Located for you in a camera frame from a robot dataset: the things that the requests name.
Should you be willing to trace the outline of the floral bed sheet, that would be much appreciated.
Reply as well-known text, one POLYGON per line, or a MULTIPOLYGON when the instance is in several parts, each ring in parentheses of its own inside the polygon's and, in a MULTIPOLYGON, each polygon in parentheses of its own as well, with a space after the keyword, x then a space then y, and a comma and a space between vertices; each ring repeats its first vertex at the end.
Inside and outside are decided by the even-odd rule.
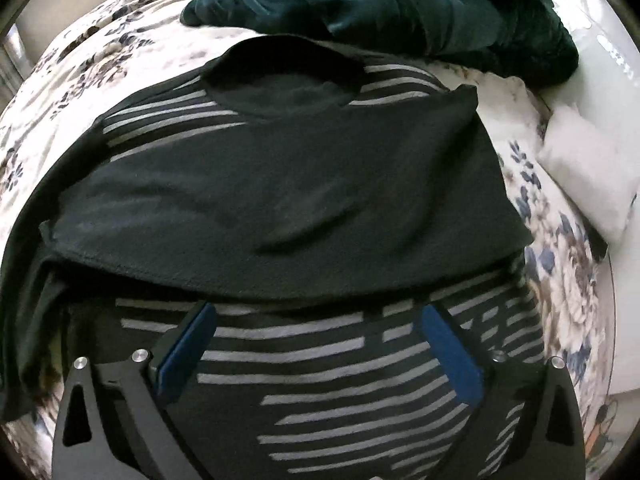
MULTIPOLYGON (((1 116, 1 267, 16 218, 38 181, 106 110, 134 93, 220 58, 241 41, 303 38, 350 54, 385 54, 419 66, 444 86, 477 88, 478 114, 500 159, 506 196, 533 241, 524 275, 542 326, 544 359, 559 356, 570 373, 584 432, 602 382, 594 360, 603 344, 598 323, 597 262, 602 237, 537 160, 553 110, 518 77, 363 50, 292 34, 241 27, 189 27, 191 0, 106 0, 44 51, 1 116)), ((32 479, 52 477, 54 402, 9 426, 1 423, 17 466, 32 479)))

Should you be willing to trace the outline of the white pillow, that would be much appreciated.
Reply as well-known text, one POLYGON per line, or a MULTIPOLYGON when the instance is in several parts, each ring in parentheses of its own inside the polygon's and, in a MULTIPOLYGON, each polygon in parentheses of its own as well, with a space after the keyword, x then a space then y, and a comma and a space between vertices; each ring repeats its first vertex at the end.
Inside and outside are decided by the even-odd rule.
POLYGON ((623 239, 639 170, 610 136, 561 104, 551 114, 537 160, 606 244, 623 239))

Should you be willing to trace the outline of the black striped knit sweater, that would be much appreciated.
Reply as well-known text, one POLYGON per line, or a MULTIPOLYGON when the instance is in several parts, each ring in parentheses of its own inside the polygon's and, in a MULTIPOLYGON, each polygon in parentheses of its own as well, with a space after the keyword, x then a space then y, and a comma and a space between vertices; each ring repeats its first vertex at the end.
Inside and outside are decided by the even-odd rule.
MULTIPOLYGON (((74 361, 217 327, 166 415, 209 479, 428 479, 472 408, 420 330, 439 304, 544 359, 477 88, 292 36, 239 42, 101 114, 38 181, 1 268, 1 422, 74 361)), ((109 391, 116 456, 154 479, 109 391)))

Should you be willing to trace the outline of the dark teal fleece blanket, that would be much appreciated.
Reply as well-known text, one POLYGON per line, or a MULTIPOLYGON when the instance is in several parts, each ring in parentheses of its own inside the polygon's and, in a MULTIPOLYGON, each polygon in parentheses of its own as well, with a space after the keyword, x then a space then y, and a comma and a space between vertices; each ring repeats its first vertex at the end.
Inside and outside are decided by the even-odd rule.
POLYGON ((241 27, 562 84, 579 53, 552 0, 191 0, 189 27, 241 27))

